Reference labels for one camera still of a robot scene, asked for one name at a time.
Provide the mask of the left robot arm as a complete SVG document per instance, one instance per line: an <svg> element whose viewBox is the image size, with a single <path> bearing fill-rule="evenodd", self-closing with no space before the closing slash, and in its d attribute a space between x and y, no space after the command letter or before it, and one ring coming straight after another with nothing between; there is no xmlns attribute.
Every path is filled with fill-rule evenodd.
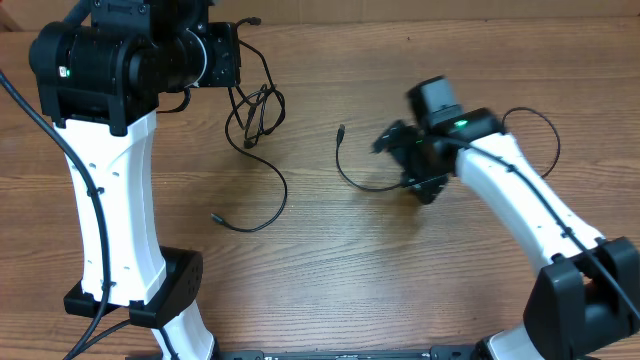
<svg viewBox="0 0 640 360"><path fill-rule="evenodd" d="M65 310L92 321L125 308L164 359L216 351L196 303L203 259L158 243L151 184L159 97L239 82L236 26L209 0L92 1L89 22L47 24L31 45L42 112L67 149L83 275Z"/></svg>

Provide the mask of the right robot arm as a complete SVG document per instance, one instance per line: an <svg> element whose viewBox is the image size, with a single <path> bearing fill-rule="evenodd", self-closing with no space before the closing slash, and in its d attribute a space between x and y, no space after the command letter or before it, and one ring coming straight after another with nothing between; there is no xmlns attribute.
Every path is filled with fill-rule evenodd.
<svg viewBox="0 0 640 360"><path fill-rule="evenodd" d="M520 325L480 340L468 359L580 359L639 331L639 252L577 216L532 168L489 109L470 112L438 76L407 93L414 125L373 144L402 167L403 187L432 203L451 177L510 231L536 281Z"/></svg>

